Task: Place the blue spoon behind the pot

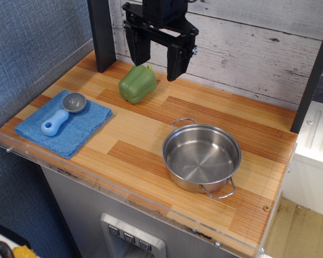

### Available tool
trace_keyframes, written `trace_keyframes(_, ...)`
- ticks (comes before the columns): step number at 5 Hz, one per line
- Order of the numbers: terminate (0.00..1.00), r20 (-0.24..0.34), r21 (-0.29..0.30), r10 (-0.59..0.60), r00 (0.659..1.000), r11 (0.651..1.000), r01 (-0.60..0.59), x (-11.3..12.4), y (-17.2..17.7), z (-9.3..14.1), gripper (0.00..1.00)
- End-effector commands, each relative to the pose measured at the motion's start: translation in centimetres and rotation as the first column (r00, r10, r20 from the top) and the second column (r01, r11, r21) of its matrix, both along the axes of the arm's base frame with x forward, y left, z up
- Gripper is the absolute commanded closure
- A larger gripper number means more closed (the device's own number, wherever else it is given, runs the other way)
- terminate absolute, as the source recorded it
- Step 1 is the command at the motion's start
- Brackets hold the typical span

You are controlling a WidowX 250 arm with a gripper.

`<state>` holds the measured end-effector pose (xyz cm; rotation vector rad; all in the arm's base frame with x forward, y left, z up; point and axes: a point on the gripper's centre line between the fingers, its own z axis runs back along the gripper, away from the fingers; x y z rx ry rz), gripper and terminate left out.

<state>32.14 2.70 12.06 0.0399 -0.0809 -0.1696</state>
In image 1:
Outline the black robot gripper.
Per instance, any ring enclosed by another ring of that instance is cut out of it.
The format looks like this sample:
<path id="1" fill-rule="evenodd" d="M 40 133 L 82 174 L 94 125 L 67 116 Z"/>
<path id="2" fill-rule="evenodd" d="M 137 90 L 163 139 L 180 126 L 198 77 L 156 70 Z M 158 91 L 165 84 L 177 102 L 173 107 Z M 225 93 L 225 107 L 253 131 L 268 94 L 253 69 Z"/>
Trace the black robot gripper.
<path id="1" fill-rule="evenodd" d="M 126 2 L 124 27 L 130 56 L 136 66 L 150 60 L 151 42 L 168 47 L 167 80 L 186 72 L 190 58 L 197 54 L 195 37 L 199 30 L 186 19 L 191 1 Z"/>

